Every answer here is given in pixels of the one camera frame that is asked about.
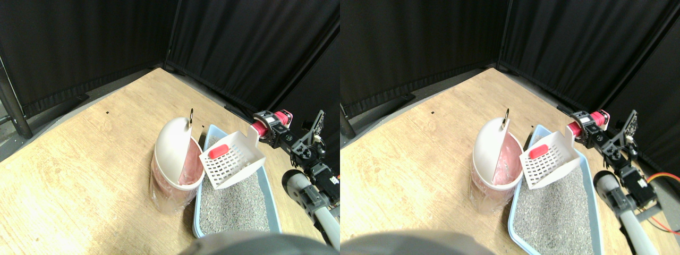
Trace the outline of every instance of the litter box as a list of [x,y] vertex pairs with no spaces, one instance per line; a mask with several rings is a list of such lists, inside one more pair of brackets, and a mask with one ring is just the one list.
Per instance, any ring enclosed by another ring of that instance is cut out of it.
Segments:
[[[220,130],[215,125],[210,125],[208,128],[208,133],[206,134],[206,143],[203,145],[203,149],[207,150],[208,145],[207,140],[209,137],[214,136],[218,139],[222,139],[227,136],[227,133]],[[276,205],[274,204],[274,195],[271,193],[271,186],[269,185],[269,179],[267,179],[267,172],[265,167],[260,167],[255,171],[258,178],[258,183],[260,184],[260,189],[265,196],[265,208],[267,210],[267,219],[269,220],[269,231],[272,233],[281,233],[281,224],[279,222],[279,214],[276,212]],[[194,236],[196,238],[201,238],[205,236],[201,227],[199,225],[199,219],[201,217],[201,190],[203,189],[203,183],[199,185],[198,194],[196,195],[196,209],[194,210]]]
[[[531,136],[531,140],[529,141],[529,146],[533,145],[534,142],[536,142],[536,137],[541,136],[541,137],[546,137],[550,135],[552,132],[547,130],[545,127],[541,125],[536,125],[536,128],[534,129],[534,133]],[[581,170],[583,171],[583,185],[585,186],[585,193],[588,197],[588,218],[590,219],[590,238],[593,243],[593,253],[595,255],[601,255],[604,254],[604,247],[602,246],[602,230],[600,229],[600,221],[599,221],[599,214],[598,214],[598,209],[597,209],[597,195],[595,193],[595,187],[593,186],[592,182],[592,175],[590,174],[590,167],[588,166],[588,160],[585,158],[585,156],[579,152],[578,150],[576,151],[579,154],[579,157],[581,157]],[[531,245],[526,243],[516,232],[515,229],[513,228],[513,222],[515,219],[515,210],[517,209],[517,199],[520,195],[520,188],[522,188],[522,182],[525,182],[525,179],[522,179],[520,183],[517,185],[517,189],[515,190],[515,197],[512,200],[512,207],[510,208],[510,217],[508,219],[508,231],[510,232],[510,238],[517,243],[525,252],[529,254],[539,254]]]

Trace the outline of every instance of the litter scoop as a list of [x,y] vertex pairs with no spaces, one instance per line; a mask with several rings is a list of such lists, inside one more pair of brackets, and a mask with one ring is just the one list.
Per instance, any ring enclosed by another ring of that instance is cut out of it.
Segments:
[[574,149],[574,133],[569,128],[564,132],[566,136],[555,132],[538,140],[520,155],[529,189],[545,187],[579,166],[579,155]]
[[258,131],[249,126],[247,137],[236,131],[199,156],[214,189],[232,186],[265,165],[266,157],[257,148],[259,139]]

